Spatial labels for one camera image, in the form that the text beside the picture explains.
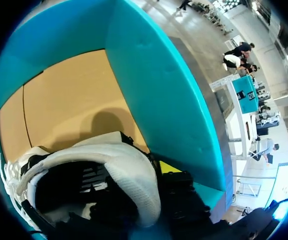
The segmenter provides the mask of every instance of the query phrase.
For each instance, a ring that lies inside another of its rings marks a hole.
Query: turquoise wall
[[[106,52],[151,152],[190,171],[197,183],[225,191],[223,162],[209,110],[168,36],[133,3],[118,1]]]

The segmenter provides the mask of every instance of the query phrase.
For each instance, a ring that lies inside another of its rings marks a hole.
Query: sneaker
[[[225,64],[225,63],[223,63],[223,67],[224,67],[224,69],[227,71],[228,69],[227,69],[227,65]]]

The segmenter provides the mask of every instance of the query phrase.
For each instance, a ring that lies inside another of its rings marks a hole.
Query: white wall
[[[275,15],[272,16],[272,26],[268,30],[256,14],[244,5],[238,5],[225,13],[224,16],[232,22],[247,42],[255,44],[252,55],[255,55],[262,67],[256,73],[256,78],[268,83],[272,98],[278,98],[288,93],[288,75],[271,39],[278,34],[278,18]]]

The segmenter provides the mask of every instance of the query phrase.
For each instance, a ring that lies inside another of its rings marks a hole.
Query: white shirt
[[[235,55],[225,55],[224,57],[227,61],[230,61],[231,63],[235,64],[238,68],[240,66],[240,58]]]

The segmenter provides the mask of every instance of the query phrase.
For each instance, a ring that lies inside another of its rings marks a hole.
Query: beige panel
[[[89,137],[122,131],[147,151],[104,50],[48,68],[27,83],[24,91],[33,146],[53,152]]]
[[[31,148],[25,125],[23,87],[0,109],[0,138],[6,161],[14,162]]]

